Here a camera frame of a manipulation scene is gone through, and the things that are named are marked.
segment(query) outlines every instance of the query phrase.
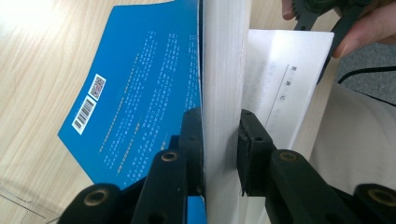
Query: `white barcode label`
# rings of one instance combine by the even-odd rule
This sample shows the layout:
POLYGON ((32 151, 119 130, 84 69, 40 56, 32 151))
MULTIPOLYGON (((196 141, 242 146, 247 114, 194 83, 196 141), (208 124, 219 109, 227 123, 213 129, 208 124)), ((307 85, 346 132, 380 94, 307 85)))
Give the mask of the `white barcode label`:
POLYGON ((95 106, 96 102, 87 95, 72 123, 72 126, 79 134, 82 134, 82 132, 84 132, 84 129, 87 126, 88 121, 90 120, 91 114, 95 109, 95 106))
POLYGON ((95 99, 96 101, 99 100, 100 94, 102 94, 103 88, 105 87, 106 79, 104 77, 99 76, 98 74, 95 75, 93 82, 90 87, 90 91, 88 94, 95 99))

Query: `person's leg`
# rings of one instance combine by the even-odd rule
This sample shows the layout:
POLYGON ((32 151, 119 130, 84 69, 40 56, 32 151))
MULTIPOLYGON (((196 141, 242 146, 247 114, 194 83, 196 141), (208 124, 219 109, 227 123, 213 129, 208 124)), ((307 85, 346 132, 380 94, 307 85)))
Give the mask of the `person's leg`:
POLYGON ((334 84, 311 164, 328 184, 396 189, 396 107, 334 84))

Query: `wire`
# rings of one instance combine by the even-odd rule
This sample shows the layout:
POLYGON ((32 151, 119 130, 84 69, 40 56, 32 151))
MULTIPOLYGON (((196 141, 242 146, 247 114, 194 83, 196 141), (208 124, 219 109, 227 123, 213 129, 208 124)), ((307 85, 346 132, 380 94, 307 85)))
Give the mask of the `wire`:
POLYGON ((343 75, 340 80, 338 80, 338 84, 343 83, 347 78, 356 76, 358 74, 363 73, 380 73, 380 72, 393 72, 396 71, 396 66, 386 66, 386 67, 372 67, 372 68, 362 68, 352 72, 348 72, 343 75))

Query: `wooden table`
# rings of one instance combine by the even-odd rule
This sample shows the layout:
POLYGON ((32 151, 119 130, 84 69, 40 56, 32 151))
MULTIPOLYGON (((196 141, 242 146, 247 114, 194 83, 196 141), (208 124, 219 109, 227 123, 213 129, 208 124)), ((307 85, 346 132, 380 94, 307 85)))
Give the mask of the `wooden table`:
MULTIPOLYGON (((158 2, 0 1, 1 190, 59 216, 92 183, 57 132, 89 72, 112 7, 158 2)), ((295 22, 283 21, 280 6, 280 0, 254 1, 250 26, 292 29, 295 22)), ((333 13, 321 18, 316 30, 329 31, 335 20, 333 13)), ((336 62, 330 68, 334 74, 336 62)), ((326 76, 318 86, 296 148, 312 148, 332 80, 326 76)), ((23 221, 25 213, 11 202, 0 198, 0 207, 0 223, 23 221)))

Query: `blue book cover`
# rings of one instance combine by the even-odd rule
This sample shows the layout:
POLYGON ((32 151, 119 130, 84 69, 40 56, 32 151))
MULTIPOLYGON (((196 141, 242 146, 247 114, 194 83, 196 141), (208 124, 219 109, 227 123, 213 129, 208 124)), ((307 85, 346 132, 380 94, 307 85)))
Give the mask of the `blue book cover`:
MULTIPOLYGON (((113 7, 58 135, 94 183, 125 189, 200 106, 197 0, 113 7)), ((189 223, 205 206, 189 198, 189 223)))

